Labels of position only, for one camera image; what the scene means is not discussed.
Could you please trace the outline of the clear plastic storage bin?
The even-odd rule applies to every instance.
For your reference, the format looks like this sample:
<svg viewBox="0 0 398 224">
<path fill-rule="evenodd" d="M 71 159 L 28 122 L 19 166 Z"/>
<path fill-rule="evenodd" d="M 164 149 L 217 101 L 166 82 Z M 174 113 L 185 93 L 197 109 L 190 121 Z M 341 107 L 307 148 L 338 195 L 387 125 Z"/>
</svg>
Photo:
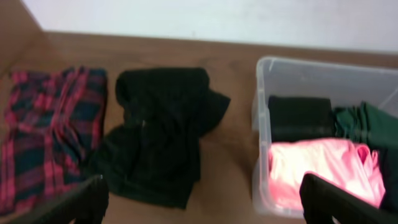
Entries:
<svg viewBox="0 0 398 224">
<path fill-rule="evenodd" d="M 258 214 L 301 220 L 301 210 L 276 204 L 269 192 L 267 153 L 272 138 L 268 98 L 271 95 L 328 98 L 333 107 L 366 101 L 397 116 L 397 69 L 263 57 L 257 62 L 256 78 L 252 130 L 259 132 L 259 157 L 252 173 L 252 203 Z"/>
</svg>

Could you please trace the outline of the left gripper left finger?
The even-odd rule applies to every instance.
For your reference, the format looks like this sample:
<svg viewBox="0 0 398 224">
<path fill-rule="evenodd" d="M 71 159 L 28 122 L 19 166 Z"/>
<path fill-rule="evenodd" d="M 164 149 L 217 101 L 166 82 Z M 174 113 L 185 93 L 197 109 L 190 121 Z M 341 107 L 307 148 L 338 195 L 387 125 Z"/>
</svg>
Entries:
<svg viewBox="0 0 398 224">
<path fill-rule="evenodd" d="M 102 175 L 95 175 L 7 224 L 101 223 L 108 205 L 108 184 Z"/>
</svg>

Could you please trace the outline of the navy taped garment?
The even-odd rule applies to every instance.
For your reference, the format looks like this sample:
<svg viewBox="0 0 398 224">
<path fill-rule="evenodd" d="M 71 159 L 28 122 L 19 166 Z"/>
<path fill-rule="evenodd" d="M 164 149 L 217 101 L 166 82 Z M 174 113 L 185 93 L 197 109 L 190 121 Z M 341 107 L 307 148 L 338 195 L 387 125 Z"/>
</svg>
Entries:
<svg viewBox="0 0 398 224">
<path fill-rule="evenodd" d="M 381 208 L 391 213 L 397 213 L 397 148 L 381 149 L 379 165 L 386 190 Z"/>
</svg>

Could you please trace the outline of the black taped garment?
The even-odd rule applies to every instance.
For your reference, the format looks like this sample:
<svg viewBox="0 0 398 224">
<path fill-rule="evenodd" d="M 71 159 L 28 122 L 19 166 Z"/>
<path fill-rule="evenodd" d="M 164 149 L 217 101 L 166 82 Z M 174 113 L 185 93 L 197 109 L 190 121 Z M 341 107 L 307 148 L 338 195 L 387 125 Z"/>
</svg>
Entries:
<svg viewBox="0 0 398 224">
<path fill-rule="evenodd" d="M 271 95 L 268 109 L 274 142 L 328 138 L 335 134 L 331 101 L 328 98 Z"/>
</svg>

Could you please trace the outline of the pink garment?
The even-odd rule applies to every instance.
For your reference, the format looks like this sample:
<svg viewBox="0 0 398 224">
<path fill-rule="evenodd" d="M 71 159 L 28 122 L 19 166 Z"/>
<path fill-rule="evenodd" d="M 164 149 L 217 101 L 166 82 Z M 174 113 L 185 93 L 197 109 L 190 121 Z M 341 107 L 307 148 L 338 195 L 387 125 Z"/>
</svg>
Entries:
<svg viewBox="0 0 398 224">
<path fill-rule="evenodd" d="M 315 174 L 378 207 L 386 192 L 378 153 L 347 139 L 276 142 L 269 156 L 269 191 L 280 207 L 301 210 L 300 186 L 305 174 Z"/>
</svg>

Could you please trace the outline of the green garment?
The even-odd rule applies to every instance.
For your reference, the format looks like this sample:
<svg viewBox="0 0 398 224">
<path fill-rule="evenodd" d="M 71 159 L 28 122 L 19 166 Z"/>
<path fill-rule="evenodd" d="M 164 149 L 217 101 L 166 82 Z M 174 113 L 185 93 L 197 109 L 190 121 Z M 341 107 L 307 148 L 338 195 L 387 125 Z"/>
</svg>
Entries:
<svg viewBox="0 0 398 224">
<path fill-rule="evenodd" d="M 397 118 L 362 102 L 333 110 L 336 136 L 367 144 L 372 149 L 397 148 Z"/>
</svg>

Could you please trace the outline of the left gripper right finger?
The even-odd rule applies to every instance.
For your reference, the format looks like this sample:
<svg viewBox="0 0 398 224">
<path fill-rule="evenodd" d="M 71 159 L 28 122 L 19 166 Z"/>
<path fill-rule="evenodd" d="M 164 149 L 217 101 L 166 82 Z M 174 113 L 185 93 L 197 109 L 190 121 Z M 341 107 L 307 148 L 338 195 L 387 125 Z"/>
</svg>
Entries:
<svg viewBox="0 0 398 224">
<path fill-rule="evenodd" d="M 300 186 L 307 224 L 397 224 L 397 215 L 380 210 L 314 174 Z"/>
</svg>

